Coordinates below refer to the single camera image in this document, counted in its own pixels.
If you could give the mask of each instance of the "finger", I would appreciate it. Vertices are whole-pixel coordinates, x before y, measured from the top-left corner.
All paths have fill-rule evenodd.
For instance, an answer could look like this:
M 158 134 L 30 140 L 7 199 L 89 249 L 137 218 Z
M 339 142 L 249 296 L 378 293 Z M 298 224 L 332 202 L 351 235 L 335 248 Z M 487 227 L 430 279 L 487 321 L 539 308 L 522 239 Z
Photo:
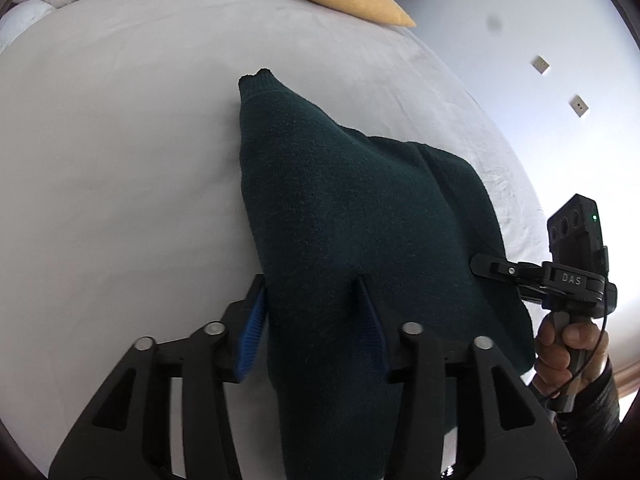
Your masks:
M 549 346 L 556 340 L 556 329 L 546 317 L 540 324 L 537 340 L 544 346 Z
M 536 354 L 545 365 L 555 370 L 565 370 L 571 362 L 568 350 L 560 345 L 543 346 L 536 341 Z
M 572 377 L 569 370 L 556 370 L 544 364 L 540 359 L 536 359 L 533 367 L 542 380 L 549 386 L 553 386 L 554 390 L 565 384 Z
M 542 378 L 537 374 L 533 377 L 532 382 L 533 382 L 533 385 L 536 387 L 536 389 L 544 396 L 548 396 L 548 394 L 550 394 L 552 391 L 556 389 L 553 386 L 546 384 L 545 381 L 543 381 Z M 559 394 L 554 394 L 552 395 L 552 398 L 555 398 L 558 395 Z
M 593 350 L 600 337 L 600 329 L 595 323 L 573 323 L 562 331 L 562 341 L 565 345 L 575 349 Z M 607 352 L 609 347 L 609 335 L 605 331 L 602 342 L 598 347 L 598 353 Z

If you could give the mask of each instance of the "black cable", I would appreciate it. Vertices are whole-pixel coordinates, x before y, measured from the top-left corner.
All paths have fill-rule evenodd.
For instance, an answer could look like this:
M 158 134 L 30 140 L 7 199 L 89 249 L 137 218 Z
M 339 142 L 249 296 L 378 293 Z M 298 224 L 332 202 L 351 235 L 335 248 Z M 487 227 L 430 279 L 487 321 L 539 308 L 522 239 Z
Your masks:
M 605 281 L 604 281 L 604 316 L 602 317 L 602 329 L 600 329 L 600 336 L 598 337 L 598 341 L 596 342 L 596 346 L 593 347 L 593 351 L 591 351 L 591 353 L 589 354 L 589 356 L 585 360 L 584 364 L 578 370 L 576 370 L 575 374 L 573 374 L 571 376 L 571 379 L 569 379 L 567 382 L 565 382 L 559 388 L 556 388 L 550 394 L 544 396 L 543 400 L 551 399 L 551 397 L 553 397 L 555 394 L 557 394 L 557 393 L 561 392 L 562 390 L 564 390 L 567 386 L 569 386 L 569 384 L 574 382 L 574 380 L 576 378 L 578 378 L 582 374 L 583 371 L 586 370 L 587 366 L 589 366 L 591 364 L 591 361 L 593 360 L 594 355 L 596 355 L 596 352 L 598 351 L 598 348 L 600 348 L 600 343 L 602 343 L 602 337 L 604 336 L 604 331 L 605 331 L 605 329 L 607 327 L 607 317 L 609 317 L 609 303 L 607 301 L 607 298 L 608 298 L 607 297 L 608 285 L 609 285 L 609 280 L 605 279 Z

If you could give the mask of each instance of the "metal pin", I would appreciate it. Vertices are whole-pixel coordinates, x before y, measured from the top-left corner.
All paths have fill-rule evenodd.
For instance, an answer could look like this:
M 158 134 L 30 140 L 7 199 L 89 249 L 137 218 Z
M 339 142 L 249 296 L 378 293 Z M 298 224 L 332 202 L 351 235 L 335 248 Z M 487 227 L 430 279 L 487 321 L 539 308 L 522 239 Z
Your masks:
M 137 339 L 133 346 L 136 350 L 149 350 L 154 345 L 154 340 L 150 337 L 141 337 Z
M 488 350 L 489 348 L 493 348 L 494 342 L 485 335 L 479 335 L 474 339 L 474 345 L 482 350 Z
M 418 335 L 422 333 L 422 330 L 422 325 L 420 323 L 414 323 L 413 321 L 409 321 L 408 323 L 402 325 L 402 331 L 405 334 Z
M 204 327 L 204 332 L 209 335 L 222 334 L 225 330 L 225 326 L 219 321 L 213 321 Z

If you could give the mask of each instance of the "electrical outlet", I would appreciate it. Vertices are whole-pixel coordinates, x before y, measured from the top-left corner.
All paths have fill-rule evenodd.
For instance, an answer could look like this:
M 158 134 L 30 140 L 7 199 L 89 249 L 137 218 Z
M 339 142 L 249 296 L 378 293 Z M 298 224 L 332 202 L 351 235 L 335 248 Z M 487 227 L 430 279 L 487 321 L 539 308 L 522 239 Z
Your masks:
M 578 114 L 578 117 L 582 117 L 585 113 L 587 113 L 587 110 L 589 109 L 589 107 L 579 95 L 571 99 L 571 102 L 569 102 L 569 104 L 571 105 L 571 108 L 574 109 L 574 112 Z
M 538 72 L 540 72 L 541 74 L 545 73 L 548 68 L 549 68 L 549 63 L 547 63 L 542 56 L 538 56 L 536 59 L 534 59 L 531 64 L 533 65 L 533 68 L 535 68 Z

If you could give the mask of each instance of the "sweater cuff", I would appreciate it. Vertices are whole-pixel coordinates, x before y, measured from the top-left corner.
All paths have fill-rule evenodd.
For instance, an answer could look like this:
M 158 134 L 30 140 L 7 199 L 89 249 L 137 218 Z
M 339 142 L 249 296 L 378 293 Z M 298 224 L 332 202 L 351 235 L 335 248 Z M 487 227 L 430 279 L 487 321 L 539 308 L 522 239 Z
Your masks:
M 291 92 L 286 86 L 278 81 L 270 70 L 261 68 L 256 75 L 243 75 L 238 81 L 240 89 L 240 101 L 245 102 L 255 95 L 270 91 Z

